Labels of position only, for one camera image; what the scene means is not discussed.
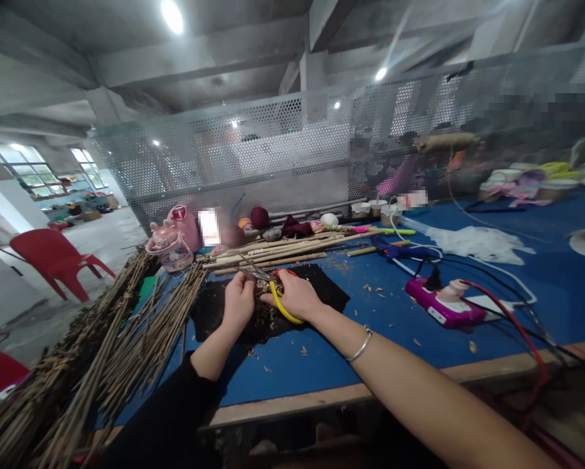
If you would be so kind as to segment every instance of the workbench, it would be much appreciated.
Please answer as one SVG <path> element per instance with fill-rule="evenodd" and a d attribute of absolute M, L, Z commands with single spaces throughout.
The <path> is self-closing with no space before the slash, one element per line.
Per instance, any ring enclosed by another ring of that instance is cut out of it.
<path fill-rule="evenodd" d="M 460 204 L 466 206 L 470 202 L 461 201 Z M 507 206 L 509 201 L 495 204 Z M 522 238 L 526 246 L 536 250 L 536 254 L 517 251 L 525 265 L 499 266 L 521 278 L 537 296 L 534 309 L 558 344 L 569 346 L 585 359 L 585 257 L 575 253 L 567 239 L 569 233 L 585 228 L 585 190 L 578 190 L 568 200 L 549 206 L 526 207 L 526 212 L 474 215 L 503 229 L 549 241 Z M 433 227 L 452 230 L 480 225 L 453 203 L 436 205 L 416 219 Z M 409 238 L 422 244 L 433 244 L 421 234 Z M 368 324 L 376 333 L 442 369 L 458 382 L 519 375 L 537 369 L 535 360 L 526 353 L 526 343 L 508 321 L 480 324 L 470 333 L 444 329 L 403 291 L 410 277 L 393 262 L 373 253 L 359 257 L 346 256 L 348 250 L 364 246 L 370 246 L 368 239 L 341 244 L 329 251 L 327 258 L 312 261 L 320 265 L 351 297 L 343 312 L 347 317 L 360 324 Z M 452 257 L 484 267 L 469 259 Z M 415 261 L 404 262 L 411 268 L 418 265 Z M 444 284 L 454 278 L 469 279 L 490 289 L 501 299 L 518 300 L 475 269 L 450 263 L 438 266 Z M 487 270 L 521 291 L 511 278 Z M 422 274 L 429 275 L 430 271 L 431 268 L 425 266 Z M 214 277 L 214 274 L 208 277 L 209 281 L 221 279 Z M 363 288 L 364 285 L 371 286 L 373 290 L 369 292 Z M 515 314 L 521 323 L 534 329 L 527 319 L 527 312 L 517 308 Z M 199 346 L 192 339 L 194 335 L 194 325 L 189 322 L 186 350 Z M 539 348 L 545 348 L 543 342 L 535 343 Z M 472 344 L 476 346 L 475 352 L 472 351 Z M 302 347 L 307 350 L 307 356 L 302 354 Z M 270 418 L 371 397 L 350 365 L 312 328 L 287 332 L 264 345 L 257 345 L 253 356 L 247 355 L 247 349 L 237 345 L 233 350 L 220 380 L 220 407 L 211 421 L 205 423 L 206 426 Z M 178 367 L 180 355 L 181 344 L 178 341 L 163 379 Z M 543 358 L 554 361 L 548 351 L 544 351 Z M 126 405 L 110 439 L 146 398 L 137 395 Z"/>

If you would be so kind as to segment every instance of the bangle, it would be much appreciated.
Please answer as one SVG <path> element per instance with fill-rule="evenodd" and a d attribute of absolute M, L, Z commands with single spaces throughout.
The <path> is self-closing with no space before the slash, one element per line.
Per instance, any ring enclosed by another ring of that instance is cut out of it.
<path fill-rule="evenodd" d="M 362 355 L 362 353 L 364 352 L 364 349 L 371 341 L 371 336 L 373 335 L 373 331 L 366 324 L 364 324 L 364 328 L 366 329 L 366 332 L 368 334 L 366 336 L 366 340 L 364 341 L 364 343 L 362 344 L 362 347 L 360 347 L 360 349 L 356 352 L 356 354 L 354 356 L 345 357 L 345 360 L 347 360 L 349 363 L 353 362 L 354 360 L 357 360 L 360 357 L 360 355 Z"/>

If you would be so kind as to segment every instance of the white plastic bag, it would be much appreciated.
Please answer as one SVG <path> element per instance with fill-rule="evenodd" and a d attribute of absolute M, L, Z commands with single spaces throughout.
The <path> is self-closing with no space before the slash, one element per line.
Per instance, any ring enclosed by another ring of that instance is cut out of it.
<path fill-rule="evenodd" d="M 459 231 L 430 228 L 426 235 L 447 254 L 471 255 L 491 263 L 524 265 L 525 262 L 514 254 L 514 249 L 535 254 L 516 236 L 494 228 L 469 226 Z"/>

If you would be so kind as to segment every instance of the red wire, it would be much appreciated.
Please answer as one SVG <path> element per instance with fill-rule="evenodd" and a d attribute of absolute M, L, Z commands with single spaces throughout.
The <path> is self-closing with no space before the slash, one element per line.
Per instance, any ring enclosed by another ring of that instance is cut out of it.
<path fill-rule="evenodd" d="M 549 369 L 547 368 L 545 361 L 540 356 L 540 352 L 538 352 L 538 349 L 535 347 L 534 342 L 531 340 L 529 335 L 527 335 L 527 333 L 525 332 L 525 329 L 522 328 L 521 324 L 516 320 L 514 315 L 503 305 L 501 300 L 499 300 L 495 295 L 493 295 L 492 293 L 490 293 L 488 290 L 483 288 L 481 285 L 478 285 L 477 283 L 467 281 L 467 280 L 460 280 L 460 281 L 462 283 L 466 283 L 467 285 L 475 287 L 477 290 L 481 291 L 486 296 L 488 296 L 488 298 L 490 298 L 501 309 L 501 311 L 503 311 L 506 314 L 506 316 L 509 317 L 509 319 L 516 326 L 516 329 L 518 329 L 518 331 L 521 333 L 521 335 L 523 336 L 523 338 L 525 339 L 525 341 L 527 342 L 527 344 L 531 348 L 532 352 L 534 353 L 535 360 L 538 363 L 538 366 L 540 367 L 540 377 L 538 378 L 538 381 L 535 384 L 531 395 L 529 396 L 527 408 L 530 408 L 532 406 L 532 404 L 535 402 L 535 400 L 537 399 L 538 395 L 540 394 L 540 390 L 542 389 L 542 387 L 550 379 Z M 522 431 L 527 430 L 527 427 L 529 426 L 529 421 L 530 421 L 529 416 L 526 416 L 525 419 L 523 420 L 522 425 L 521 425 Z"/>

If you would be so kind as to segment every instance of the bundle of sticks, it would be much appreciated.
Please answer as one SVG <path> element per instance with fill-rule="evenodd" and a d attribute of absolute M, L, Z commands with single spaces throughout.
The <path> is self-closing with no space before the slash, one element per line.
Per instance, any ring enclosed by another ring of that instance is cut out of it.
<path fill-rule="evenodd" d="M 141 280 L 157 266 L 156 257 L 136 253 L 0 405 L 0 468 L 27 466 L 34 458 L 38 467 L 68 467 L 91 411 L 102 408 L 108 430 L 137 386 L 156 383 L 205 278 L 197 264 L 163 293 L 167 276 L 129 318 Z"/>
<path fill-rule="evenodd" d="M 364 239 L 369 236 L 377 235 L 379 232 L 380 231 L 374 229 L 371 229 L 367 233 L 359 234 L 354 232 L 326 232 L 296 240 L 254 242 L 237 249 L 230 249 L 221 254 L 207 257 L 210 262 L 205 263 L 203 268 L 207 270 L 215 269 L 214 275 L 217 276 L 233 274 L 236 272 L 236 268 L 221 267 L 237 264 L 240 269 L 249 268 L 240 255 L 246 259 L 251 259 L 258 267 L 271 267 L 319 259 L 321 257 L 326 257 L 327 254 L 323 252 L 306 255 L 305 253 L 310 251 L 321 251 L 340 243 Z"/>

